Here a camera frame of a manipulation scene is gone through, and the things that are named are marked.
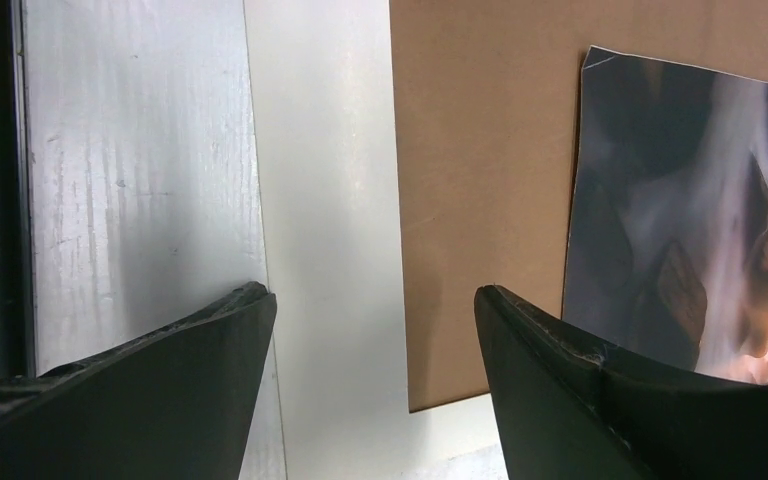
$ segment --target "brown rock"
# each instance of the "brown rock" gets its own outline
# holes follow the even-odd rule
[[[632,313],[632,350],[688,370],[696,367],[708,296],[690,258],[670,242]]]
[[[745,353],[761,358],[768,349],[768,230],[752,247],[743,274],[738,343]]]

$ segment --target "brown cardboard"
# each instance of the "brown cardboard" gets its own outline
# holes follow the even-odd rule
[[[591,44],[768,81],[768,2],[391,0],[411,410],[487,391],[475,289],[560,313]]]

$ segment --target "white panel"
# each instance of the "white panel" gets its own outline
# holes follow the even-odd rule
[[[408,414],[387,0],[246,0],[290,480],[498,443],[489,397]]]
[[[40,372],[266,281],[237,0],[26,0]],[[243,476],[284,479],[274,359]]]
[[[508,480],[508,472],[502,457],[502,446],[497,444],[397,475],[393,480]]]

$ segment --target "cardboard sheet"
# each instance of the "cardboard sheet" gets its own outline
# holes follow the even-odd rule
[[[768,81],[768,2],[391,0],[411,410],[487,391],[475,289],[559,315],[579,72],[606,48]]]

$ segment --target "photograph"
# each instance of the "photograph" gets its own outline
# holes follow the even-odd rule
[[[768,83],[591,47],[562,319],[768,384]]]

